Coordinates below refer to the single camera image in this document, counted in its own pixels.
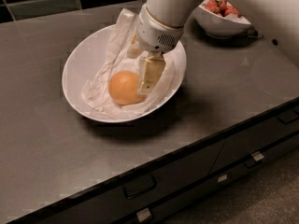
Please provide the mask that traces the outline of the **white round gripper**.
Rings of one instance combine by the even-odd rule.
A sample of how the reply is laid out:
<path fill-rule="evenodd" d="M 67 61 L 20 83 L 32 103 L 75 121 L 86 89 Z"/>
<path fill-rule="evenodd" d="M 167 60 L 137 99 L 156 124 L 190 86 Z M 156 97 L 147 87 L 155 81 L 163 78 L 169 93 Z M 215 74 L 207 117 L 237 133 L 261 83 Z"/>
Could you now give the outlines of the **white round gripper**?
<path fill-rule="evenodd" d="M 182 27 L 173 28 L 160 23 L 143 5 L 138 15 L 136 35 L 132 37 L 127 57 L 136 59 L 143 50 L 167 53 L 176 47 L 182 34 Z M 166 65 L 162 53 L 149 53 L 139 59 L 138 92 L 140 94 L 147 95 L 152 92 L 160 80 Z"/>

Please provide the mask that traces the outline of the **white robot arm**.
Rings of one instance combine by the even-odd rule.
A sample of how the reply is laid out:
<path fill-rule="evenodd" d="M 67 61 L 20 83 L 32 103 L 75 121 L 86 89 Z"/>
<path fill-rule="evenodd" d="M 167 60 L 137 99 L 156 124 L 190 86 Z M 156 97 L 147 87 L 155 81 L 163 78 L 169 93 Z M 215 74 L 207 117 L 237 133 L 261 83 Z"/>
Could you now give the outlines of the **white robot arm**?
<path fill-rule="evenodd" d="M 184 25 L 204 0 L 147 0 L 137 17 L 135 41 L 128 54 L 147 51 L 161 57 L 173 50 Z M 228 0 L 293 63 L 299 61 L 299 0 Z"/>

